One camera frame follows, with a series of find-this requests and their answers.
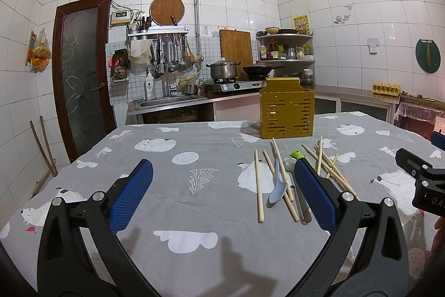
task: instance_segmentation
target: egg carton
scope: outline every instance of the egg carton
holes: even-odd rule
[[[388,96],[400,96],[400,86],[398,84],[389,84],[387,82],[377,82],[372,85],[372,93]]]

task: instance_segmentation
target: patterned tablecloth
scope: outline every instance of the patterned tablecloth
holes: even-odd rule
[[[395,152],[404,147],[445,167],[429,141],[361,112],[317,115],[312,138],[277,140],[283,158],[323,136],[329,156],[361,200],[392,197],[401,217],[412,282],[429,256],[436,216],[411,205],[414,179],[400,171]],[[286,295],[319,254],[328,234],[313,219],[293,222],[283,200],[265,207],[257,222],[254,149],[267,149],[251,121],[132,125],[114,130],[91,151],[65,167],[46,188],[16,212],[0,231],[13,262],[36,287],[42,227],[50,201],[72,202],[108,190],[142,158],[154,166],[153,182],[126,230],[122,245],[148,281],[168,297]],[[273,181],[261,164],[264,205]],[[94,244],[85,243],[101,277],[107,278]]]

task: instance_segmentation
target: beige bowl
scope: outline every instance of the beige bowl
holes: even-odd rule
[[[271,35],[277,34],[280,29],[278,27],[267,27],[265,31]]]

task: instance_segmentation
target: stainless steel pot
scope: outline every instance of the stainless steel pot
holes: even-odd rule
[[[236,66],[240,64],[241,62],[230,62],[226,61],[225,58],[221,58],[221,60],[211,65],[206,64],[206,67],[210,68],[210,77],[213,80],[224,80],[236,78]]]
[[[197,85],[186,84],[184,85],[184,93],[186,95],[197,95],[199,87]]]

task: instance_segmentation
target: door handle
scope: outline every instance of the door handle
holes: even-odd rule
[[[105,86],[105,83],[104,82],[101,82],[101,84],[99,85],[99,87],[96,87],[95,89],[92,89],[91,90],[91,92],[95,92],[95,91],[98,91],[98,90],[100,90],[102,87],[104,87]]]

